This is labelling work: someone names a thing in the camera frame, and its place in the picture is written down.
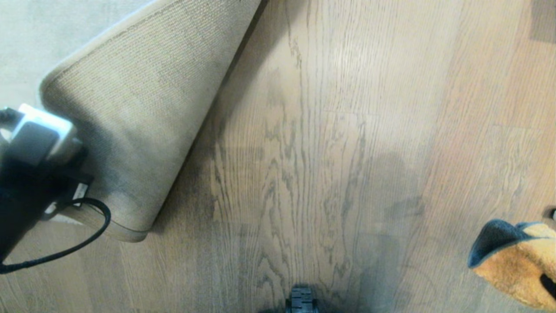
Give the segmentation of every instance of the black cable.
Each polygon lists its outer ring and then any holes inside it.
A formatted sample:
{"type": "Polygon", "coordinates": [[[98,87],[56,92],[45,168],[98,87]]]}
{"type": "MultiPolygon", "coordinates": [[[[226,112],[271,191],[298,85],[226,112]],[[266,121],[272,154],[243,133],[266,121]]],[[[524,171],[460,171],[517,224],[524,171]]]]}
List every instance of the black cable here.
{"type": "Polygon", "coordinates": [[[29,267],[37,266],[39,264],[43,264],[43,263],[46,263],[46,262],[57,260],[61,257],[64,257],[64,256],[70,254],[70,253],[76,252],[77,250],[83,248],[84,246],[88,245],[89,243],[93,242],[98,237],[100,237],[100,235],[102,235],[102,233],[106,230],[106,228],[110,224],[110,219],[111,219],[110,209],[108,209],[108,207],[104,203],[102,203],[101,201],[99,201],[97,199],[92,199],[92,198],[75,199],[75,200],[69,201],[67,204],[70,205],[70,204],[78,204],[78,203],[89,204],[91,206],[97,207],[99,210],[102,211],[102,214],[104,214],[105,222],[102,225],[102,227],[96,233],[94,233],[91,237],[89,237],[89,239],[83,241],[82,243],[76,245],[75,247],[69,248],[67,250],[64,250],[64,251],[61,251],[61,252],[58,252],[58,253],[54,253],[53,255],[49,255],[49,256],[46,256],[46,257],[38,258],[36,260],[26,261],[26,262],[22,262],[22,263],[18,263],[18,264],[9,264],[9,265],[1,264],[0,265],[0,274],[8,274],[8,273],[11,273],[11,272],[14,272],[14,271],[17,271],[17,270],[21,270],[23,268],[29,268],[29,267]]]}

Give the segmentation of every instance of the wood grain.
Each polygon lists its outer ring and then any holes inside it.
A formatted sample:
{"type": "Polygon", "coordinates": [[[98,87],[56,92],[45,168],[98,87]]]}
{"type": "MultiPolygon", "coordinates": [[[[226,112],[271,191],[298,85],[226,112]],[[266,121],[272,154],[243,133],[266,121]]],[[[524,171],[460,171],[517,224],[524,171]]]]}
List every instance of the wood grain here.
{"type": "Polygon", "coordinates": [[[328,312],[533,312],[466,259],[556,204],[552,5],[270,1],[147,239],[2,276],[0,309],[280,312],[304,283],[328,312]]]}

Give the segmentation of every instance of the dark blue fabric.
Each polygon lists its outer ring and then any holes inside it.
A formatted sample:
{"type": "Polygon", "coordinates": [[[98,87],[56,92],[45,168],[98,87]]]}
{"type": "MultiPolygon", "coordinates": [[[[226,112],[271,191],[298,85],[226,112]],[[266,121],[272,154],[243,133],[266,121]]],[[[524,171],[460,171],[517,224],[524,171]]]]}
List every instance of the dark blue fabric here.
{"type": "Polygon", "coordinates": [[[469,268],[478,267],[489,256],[508,246],[517,244],[520,241],[533,239],[522,231],[523,228],[531,223],[520,223],[513,226],[501,219],[493,219],[488,222],[473,243],[467,266],[469,268]]]}

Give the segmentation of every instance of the electrical cord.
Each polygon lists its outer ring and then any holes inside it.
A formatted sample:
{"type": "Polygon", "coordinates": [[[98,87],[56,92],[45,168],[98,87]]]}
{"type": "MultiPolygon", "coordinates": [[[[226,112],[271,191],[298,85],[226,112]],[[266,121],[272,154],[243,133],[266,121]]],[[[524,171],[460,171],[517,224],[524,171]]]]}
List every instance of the electrical cord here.
{"type": "Polygon", "coordinates": [[[46,262],[50,262],[50,261],[54,261],[57,260],[61,257],[64,257],[70,253],[74,253],[77,250],[83,248],[84,246],[88,245],[89,243],[93,242],[94,240],[96,240],[98,237],[100,237],[100,235],[102,235],[102,233],[106,230],[106,228],[108,227],[108,225],[110,224],[110,219],[111,219],[111,214],[110,214],[110,209],[101,201],[97,200],[97,199],[92,199],[92,198],[80,198],[80,199],[75,199],[72,201],[67,202],[68,205],[71,204],[79,204],[79,203],[84,203],[84,204],[89,204],[91,206],[94,206],[96,208],[98,208],[100,211],[102,211],[102,214],[104,214],[105,217],[105,221],[104,224],[102,225],[102,227],[96,232],[94,233],[91,237],[89,237],[89,239],[83,241],[82,243],[69,248],[67,250],[58,252],[58,253],[54,253],[53,255],[49,255],[46,257],[42,257],[42,258],[38,258],[35,260],[31,260],[31,261],[26,261],[26,262],[22,262],[22,263],[18,263],[18,264],[9,264],[9,265],[4,265],[1,264],[0,265],[0,274],[8,274],[14,271],[18,271],[21,270],[23,268],[30,268],[33,266],[37,266],[39,264],[43,264],[46,262]]]}

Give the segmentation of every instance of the black wheel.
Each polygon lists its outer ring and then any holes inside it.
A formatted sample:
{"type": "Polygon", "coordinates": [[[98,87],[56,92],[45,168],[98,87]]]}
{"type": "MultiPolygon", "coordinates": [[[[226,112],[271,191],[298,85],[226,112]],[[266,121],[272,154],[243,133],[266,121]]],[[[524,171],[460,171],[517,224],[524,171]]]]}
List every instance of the black wheel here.
{"type": "Polygon", "coordinates": [[[319,313],[309,288],[292,288],[291,300],[286,300],[286,313],[319,313]]]}

